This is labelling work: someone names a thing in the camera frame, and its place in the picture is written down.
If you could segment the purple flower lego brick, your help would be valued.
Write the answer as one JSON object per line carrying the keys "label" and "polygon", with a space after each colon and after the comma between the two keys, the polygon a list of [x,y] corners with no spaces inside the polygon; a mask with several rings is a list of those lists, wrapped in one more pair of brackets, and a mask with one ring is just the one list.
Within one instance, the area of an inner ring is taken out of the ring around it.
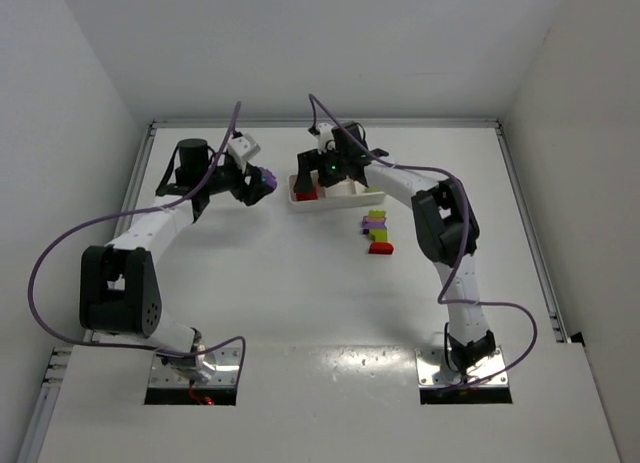
{"label": "purple flower lego brick", "polygon": [[277,189],[278,183],[276,176],[267,168],[260,167],[261,187],[267,193],[272,193]]}

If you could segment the purple butterfly lego brick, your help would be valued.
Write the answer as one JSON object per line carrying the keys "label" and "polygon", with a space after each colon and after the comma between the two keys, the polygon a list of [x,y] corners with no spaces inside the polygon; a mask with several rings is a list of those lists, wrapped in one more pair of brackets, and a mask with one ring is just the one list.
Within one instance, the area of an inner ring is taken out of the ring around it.
{"label": "purple butterfly lego brick", "polygon": [[363,221],[361,223],[361,231],[363,234],[369,234],[372,231],[386,231],[387,227],[384,221]]}

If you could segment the red rounded lego brick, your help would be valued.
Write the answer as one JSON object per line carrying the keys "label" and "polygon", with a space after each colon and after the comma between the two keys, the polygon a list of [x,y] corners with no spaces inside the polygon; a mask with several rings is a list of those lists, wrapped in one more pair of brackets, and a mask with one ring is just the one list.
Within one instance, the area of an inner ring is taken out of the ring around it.
{"label": "red rounded lego brick", "polygon": [[389,242],[374,241],[370,244],[368,253],[376,255],[392,255],[394,250],[394,246]]}

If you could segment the green rounded lego brick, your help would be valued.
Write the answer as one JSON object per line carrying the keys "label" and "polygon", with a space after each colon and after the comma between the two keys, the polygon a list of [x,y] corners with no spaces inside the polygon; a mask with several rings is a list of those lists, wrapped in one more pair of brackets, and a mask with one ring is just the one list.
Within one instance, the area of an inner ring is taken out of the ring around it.
{"label": "green rounded lego brick", "polygon": [[370,229],[368,236],[373,244],[388,244],[388,231],[386,229]]}

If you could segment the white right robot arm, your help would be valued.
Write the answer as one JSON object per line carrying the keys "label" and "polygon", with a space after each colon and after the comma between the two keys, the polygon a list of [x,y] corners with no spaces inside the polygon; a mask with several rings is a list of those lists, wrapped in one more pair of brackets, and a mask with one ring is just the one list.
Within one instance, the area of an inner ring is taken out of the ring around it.
{"label": "white right robot arm", "polygon": [[356,122],[345,128],[314,124],[308,132],[317,147],[297,155],[296,193],[311,192],[315,172],[324,188],[350,179],[385,193],[411,211],[418,246],[435,265],[442,283],[438,302],[448,311],[445,364],[456,375],[455,383],[469,382],[468,370],[491,356],[496,343],[475,277],[479,228],[460,185],[451,176],[437,180],[424,170],[384,162],[387,153],[370,150]]}

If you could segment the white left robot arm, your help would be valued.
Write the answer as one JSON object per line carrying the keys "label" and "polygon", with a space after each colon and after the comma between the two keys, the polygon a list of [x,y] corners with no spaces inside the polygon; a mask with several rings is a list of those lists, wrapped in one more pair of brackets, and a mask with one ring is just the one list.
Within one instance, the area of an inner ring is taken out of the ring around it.
{"label": "white left robot arm", "polygon": [[253,206],[274,192],[275,176],[250,162],[259,150],[250,135],[239,132],[220,151],[200,138],[179,141],[156,188],[154,211],[108,244],[84,251],[81,326],[146,344],[176,374],[192,383],[210,382],[214,359],[204,355],[197,329],[164,310],[155,265],[173,240],[199,219],[212,196],[229,193]]}

